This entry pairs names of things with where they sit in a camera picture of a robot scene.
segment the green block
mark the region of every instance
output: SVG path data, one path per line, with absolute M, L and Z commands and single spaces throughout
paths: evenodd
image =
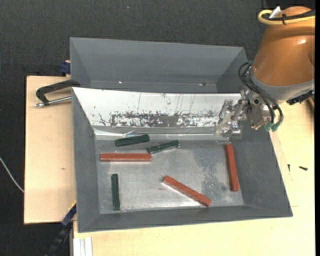
M 112 203 L 113 210 L 120 210 L 120 194 L 119 194 L 119 182 L 118 182 L 118 174 L 111 175 L 111 189 L 112 189 Z
M 147 150 L 150 154 L 153 154 L 153 153 L 170 150 L 178 147 L 180 147 L 180 142 L 178 140 L 172 140 L 166 143 L 148 147 Z
M 128 145 L 134 145 L 139 143 L 148 142 L 150 140 L 148 134 L 137 135 L 137 136 L 130 136 L 127 138 L 119 138 L 115 140 L 115 145 L 117 147 L 123 147 Z

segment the red block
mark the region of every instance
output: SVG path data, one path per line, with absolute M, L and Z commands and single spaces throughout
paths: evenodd
M 179 191 L 180 193 L 192 198 L 193 200 L 203 204 L 204 206 L 209 206 L 211 204 L 211 199 L 198 193 L 197 191 L 191 189 L 190 187 L 180 183 L 179 181 L 171 178 L 170 176 L 165 176 L 163 183 L 167 184 L 171 188 Z
M 238 191 L 239 180 L 238 180 L 238 174 L 237 174 L 234 148 L 231 144 L 227 144 L 224 146 L 224 150 L 225 150 L 225 156 L 226 156 L 226 164 L 227 164 L 228 173 L 229 173 L 230 189 L 231 191 Z
M 101 162 L 150 162 L 148 153 L 101 153 Z

